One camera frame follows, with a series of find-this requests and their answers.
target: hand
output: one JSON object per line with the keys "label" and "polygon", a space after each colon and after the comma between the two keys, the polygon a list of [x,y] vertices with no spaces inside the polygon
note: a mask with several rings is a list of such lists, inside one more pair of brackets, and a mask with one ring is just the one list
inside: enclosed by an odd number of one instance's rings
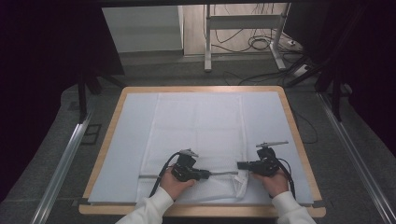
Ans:
{"label": "hand", "polygon": [[165,171],[160,186],[175,200],[185,189],[193,186],[196,180],[191,179],[186,182],[180,182],[172,175],[172,169],[173,167],[171,166]]}
{"label": "hand", "polygon": [[273,198],[275,198],[278,194],[289,190],[288,179],[281,169],[276,171],[275,175],[273,176],[262,176],[257,174],[252,175],[254,178],[259,179],[262,182],[264,188]]}

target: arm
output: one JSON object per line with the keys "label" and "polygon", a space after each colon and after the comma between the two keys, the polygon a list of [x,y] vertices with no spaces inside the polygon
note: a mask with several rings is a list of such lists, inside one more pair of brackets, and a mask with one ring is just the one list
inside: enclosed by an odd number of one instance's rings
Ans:
{"label": "arm", "polygon": [[120,219],[117,224],[161,224],[163,214],[174,203],[174,200],[195,180],[178,181],[172,174],[172,168],[166,170],[157,192],[151,198],[138,202],[134,211]]}
{"label": "arm", "polygon": [[289,183],[282,170],[276,172],[274,176],[255,175],[253,177],[259,179],[264,188],[274,198],[272,203],[278,212],[278,224],[314,224],[316,223],[309,216],[306,208],[300,206],[293,198],[289,191]]}

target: wooden floor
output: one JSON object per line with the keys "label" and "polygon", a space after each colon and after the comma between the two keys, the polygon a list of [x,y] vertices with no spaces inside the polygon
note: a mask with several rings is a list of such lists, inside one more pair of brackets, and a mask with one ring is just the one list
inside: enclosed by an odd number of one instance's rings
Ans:
{"label": "wooden floor", "polygon": [[[280,14],[285,4],[230,4],[212,5],[211,15],[257,15],[257,14]],[[205,15],[206,6],[183,6],[184,20],[184,55],[201,55],[205,53]],[[236,52],[262,52],[249,48],[249,39],[253,36],[274,36],[271,30],[213,30],[211,31],[211,43],[213,53],[236,53]],[[254,47],[266,48],[267,42],[256,42]]]}

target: white sleeve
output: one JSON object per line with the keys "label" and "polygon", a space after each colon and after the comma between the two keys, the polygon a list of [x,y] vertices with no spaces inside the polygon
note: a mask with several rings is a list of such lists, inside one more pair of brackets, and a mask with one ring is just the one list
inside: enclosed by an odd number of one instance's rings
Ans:
{"label": "white sleeve", "polygon": [[161,187],[151,198],[145,198],[138,202],[134,211],[122,219],[117,224],[161,224],[163,214],[174,203],[171,196]]}
{"label": "white sleeve", "polygon": [[272,203],[279,215],[278,224],[314,224],[316,223],[305,207],[294,200],[290,191],[277,195]]}

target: folded white fabric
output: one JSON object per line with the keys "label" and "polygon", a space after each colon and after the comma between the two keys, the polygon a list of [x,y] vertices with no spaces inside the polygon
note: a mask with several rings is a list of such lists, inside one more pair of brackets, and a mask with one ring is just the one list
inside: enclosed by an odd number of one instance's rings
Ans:
{"label": "folded white fabric", "polygon": [[[157,175],[174,153],[186,148],[199,154],[194,168],[212,173],[238,172],[236,162],[247,159],[241,97],[222,93],[161,93],[140,174]],[[138,199],[149,196],[154,182],[155,179],[139,179]],[[177,201],[242,198],[247,183],[245,171],[238,175],[212,175],[197,182]]]}

